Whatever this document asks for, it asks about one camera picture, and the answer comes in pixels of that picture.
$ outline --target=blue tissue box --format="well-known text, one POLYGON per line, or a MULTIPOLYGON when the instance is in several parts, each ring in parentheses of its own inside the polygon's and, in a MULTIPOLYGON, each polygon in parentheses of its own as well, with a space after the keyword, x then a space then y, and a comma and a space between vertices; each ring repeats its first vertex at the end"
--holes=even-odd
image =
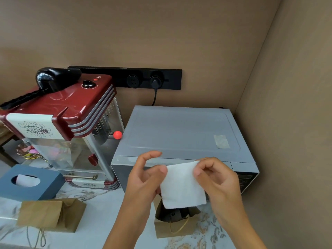
POLYGON ((63 175, 58 171, 17 164, 0 178, 0 197, 17 201, 48 200, 56 196, 64 183, 63 175), (16 185, 15 177, 19 174, 37 177, 40 183, 33 187, 16 185))

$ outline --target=person's right hand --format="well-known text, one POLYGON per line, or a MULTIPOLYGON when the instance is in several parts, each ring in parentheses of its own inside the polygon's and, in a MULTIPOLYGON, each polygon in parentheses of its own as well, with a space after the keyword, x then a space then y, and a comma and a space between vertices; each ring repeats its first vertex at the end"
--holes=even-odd
POLYGON ((226 231, 238 230, 249 223, 238 175, 225 163, 215 157, 203 158, 194 168, 193 175, 209 195, 212 210, 226 231))

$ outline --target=paper bag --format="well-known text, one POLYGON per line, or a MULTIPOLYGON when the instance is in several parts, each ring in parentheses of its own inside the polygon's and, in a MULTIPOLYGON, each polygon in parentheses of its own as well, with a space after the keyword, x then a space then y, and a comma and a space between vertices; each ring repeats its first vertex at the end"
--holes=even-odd
POLYGON ((16 225, 75 232, 85 207, 86 204, 76 198, 23 201, 16 225))
POLYGON ((197 222, 199 220, 199 214, 201 213, 197 207, 188 207, 188 216, 178 222, 163 222, 159 219, 160 211, 162 209, 162 199, 160 195, 157 195, 153 200, 154 207, 156 209, 156 216, 154 219, 154 226, 156 229, 157 238, 167 238, 175 236, 185 236, 194 233, 197 222))

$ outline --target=brass drawer handle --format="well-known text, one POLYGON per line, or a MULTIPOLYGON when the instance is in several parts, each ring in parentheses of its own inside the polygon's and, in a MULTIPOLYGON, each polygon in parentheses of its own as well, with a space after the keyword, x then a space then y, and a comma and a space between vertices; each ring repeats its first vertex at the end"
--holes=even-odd
POLYGON ((94 175, 92 177, 85 177, 85 176, 74 176, 74 173, 69 173, 68 175, 64 175, 64 178, 81 178, 81 179, 96 180, 98 178, 98 175, 94 175))

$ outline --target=red ball knob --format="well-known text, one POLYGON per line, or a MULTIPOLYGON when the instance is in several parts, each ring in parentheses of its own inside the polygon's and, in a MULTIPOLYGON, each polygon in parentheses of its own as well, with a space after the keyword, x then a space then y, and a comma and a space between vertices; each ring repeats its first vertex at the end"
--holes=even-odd
POLYGON ((119 140, 122 138, 122 133, 120 131, 115 131, 113 137, 114 139, 119 140))

